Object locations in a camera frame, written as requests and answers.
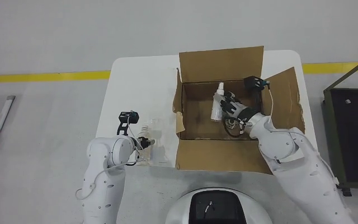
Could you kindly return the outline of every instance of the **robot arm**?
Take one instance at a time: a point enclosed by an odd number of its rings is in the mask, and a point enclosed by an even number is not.
[[[128,159],[134,151],[138,153],[139,149],[154,144],[154,140],[144,137],[135,139],[127,135],[129,123],[137,123],[139,119],[136,112],[122,112],[119,118],[119,131],[124,131],[124,135],[95,138],[87,147],[89,165],[83,186],[76,191],[76,198],[82,201],[84,224],[116,223],[124,191],[125,165],[132,165],[128,164]]]
[[[240,121],[251,138],[258,139],[261,154],[273,175],[312,223],[354,224],[338,193],[337,178],[298,128],[276,129],[269,116],[234,101],[231,93],[229,97],[228,94],[226,97],[215,94],[214,99],[221,103],[223,112]],[[304,158],[280,162],[298,148]]]

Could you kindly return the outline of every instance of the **white table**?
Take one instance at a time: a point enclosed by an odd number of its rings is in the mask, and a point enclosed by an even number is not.
[[[264,51],[261,78],[269,78],[291,67],[296,71],[305,133],[312,145],[317,148],[298,53],[292,50]],[[149,120],[160,119],[161,137],[156,146],[159,148],[153,149],[152,165],[175,167],[179,143],[175,134],[175,114],[172,112],[176,90],[176,68],[180,68],[179,55],[117,59],[112,66],[96,137],[115,136],[121,111],[134,110],[139,113],[138,124],[131,125],[134,134],[138,134],[142,125]],[[302,156],[303,154],[298,152],[286,160]]]

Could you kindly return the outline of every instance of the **cardboard box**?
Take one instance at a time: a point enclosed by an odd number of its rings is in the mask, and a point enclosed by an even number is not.
[[[173,101],[179,137],[176,167],[270,174],[257,140],[251,140],[248,135],[233,139],[226,134],[222,123],[210,120],[213,94],[220,81],[224,81],[225,90],[235,93],[247,106],[253,106],[254,101],[244,89],[243,79],[261,76],[263,47],[185,52],[179,57],[181,74],[178,72]],[[274,126],[298,127],[304,132],[294,68],[268,80],[274,96]],[[271,99],[267,90],[262,92],[262,99],[264,113],[269,114]]]

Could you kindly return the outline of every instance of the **yellow floor stripe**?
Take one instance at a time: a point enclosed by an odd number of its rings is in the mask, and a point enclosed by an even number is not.
[[[358,62],[319,63],[302,64],[302,69],[304,74],[334,74],[347,73],[356,66],[358,66]]]
[[[41,74],[7,74],[0,75],[0,82],[55,82],[76,80],[107,80],[111,71],[68,72]]]
[[[358,62],[302,64],[304,74],[347,73]],[[111,71],[67,72],[41,74],[7,74],[0,75],[0,82],[56,82],[78,80],[107,80]]]

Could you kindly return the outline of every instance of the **white spray bottle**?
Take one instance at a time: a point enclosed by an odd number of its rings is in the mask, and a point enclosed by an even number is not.
[[[219,83],[219,87],[216,93],[224,96],[224,82]],[[221,122],[223,117],[223,110],[220,106],[220,102],[213,100],[213,108],[211,109],[211,120],[214,122]]]

